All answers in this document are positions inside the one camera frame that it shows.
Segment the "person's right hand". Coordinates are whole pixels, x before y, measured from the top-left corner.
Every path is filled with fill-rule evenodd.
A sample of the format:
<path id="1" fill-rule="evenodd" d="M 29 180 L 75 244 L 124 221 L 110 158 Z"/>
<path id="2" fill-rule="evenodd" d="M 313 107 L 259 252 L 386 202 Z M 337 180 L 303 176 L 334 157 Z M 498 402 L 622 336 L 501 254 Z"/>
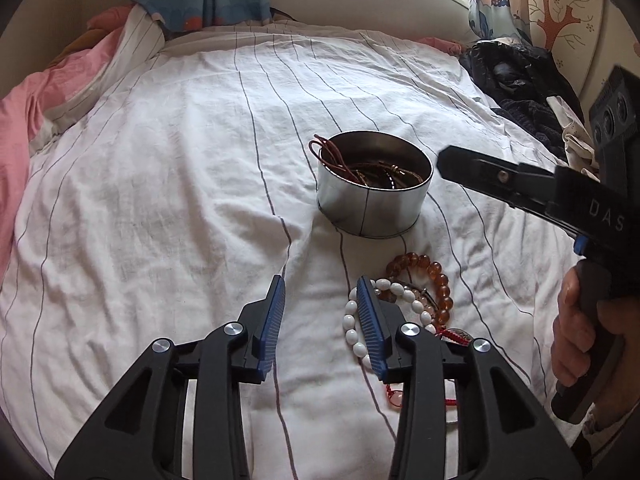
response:
<path id="1" fill-rule="evenodd" d="M 551 347 L 553 374 L 564 387 L 574 385 L 588 372 L 588 351 L 596 341 L 596 330 L 578 308 L 578 299 L 578 275 L 575 268 L 570 268 L 558 298 Z M 603 328 L 625 341 L 614 373 L 593 403 L 594 422 L 604 429 L 619 422 L 639 402 L 639 300 L 602 301 L 598 304 L 598 315 Z"/>

